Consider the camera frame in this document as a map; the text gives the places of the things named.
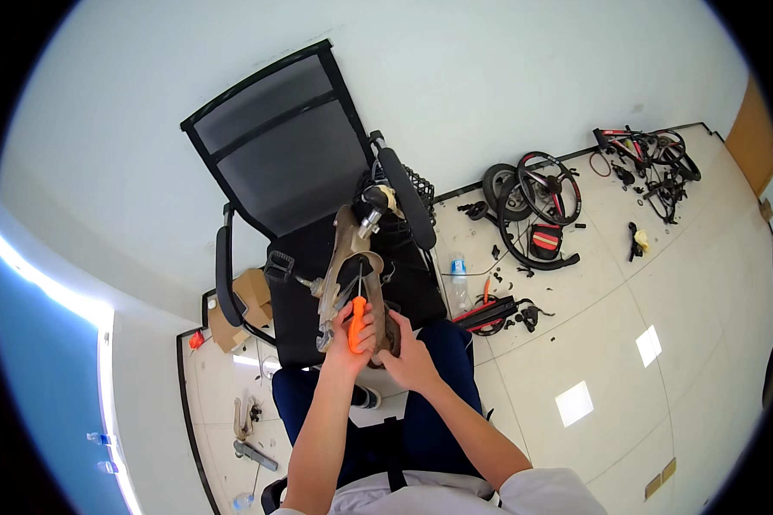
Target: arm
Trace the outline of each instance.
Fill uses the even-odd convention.
[[[320,369],[315,396],[309,407],[292,457],[289,460],[289,486],[283,508],[312,515],[330,510],[338,483],[346,446],[346,424],[350,414],[355,377],[372,356],[375,346],[375,325],[367,304],[363,317],[366,326],[359,333],[362,354],[350,351],[347,340],[349,324],[341,321],[352,312],[352,304],[344,306],[333,322],[334,337]]]
[[[419,393],[438,411],[466,457],[496,491],[511,475],[533,468],[521,449],[484,420],[440,377]]]
[[[499,490],[511,475],[533,468],[521,449],[441,379],[426,345],[412,335],[409,319],[392,311],[390,316],[401,326],[401,356],[387,351],[378,356],[398,384],[417,391],[435,408],[484,479]]]

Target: wooden door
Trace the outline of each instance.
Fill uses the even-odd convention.
[[[742,107],[724,142],[756,196],[773,177],[773,122],[756,79],[748,79]]]

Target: dark blue pants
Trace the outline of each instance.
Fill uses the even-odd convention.
[[[441,378],[476,412],[481,413],[481,400],[473,379],[472,340],[465,330],[451,321],[436,321],[424,327],[419,335],[429,351]],[[272,396],[294,446],[307,417],[318,371],[279,370],[272,377]],[[353,392],[354,404],[364,396],[358,386]],[[338,488],[354,480],[387,470],[389,448],[382,438],[373,438],[369,429],[359,428],[347,420],[344,462],[338,477]],[[429,470],[481,477],[466,458],[461,446],[450,433],[435,408],[417,392],[406,398],[402,430],[402,469]]]

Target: black mesh chair back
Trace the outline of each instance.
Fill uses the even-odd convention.
[[[373,162],[328,39],[240,81],[180,128],[270,240],[350,202]]]

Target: orange screwdriver handle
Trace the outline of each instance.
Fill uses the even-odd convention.
[[[350,323],[350,334],[347,338],[350,341],[350,350],[355,354],[363,354],[358,350],[358,334],[363,329],[363,307],[367,304],[367,299],[358,295],[352,299],[352,321]]]

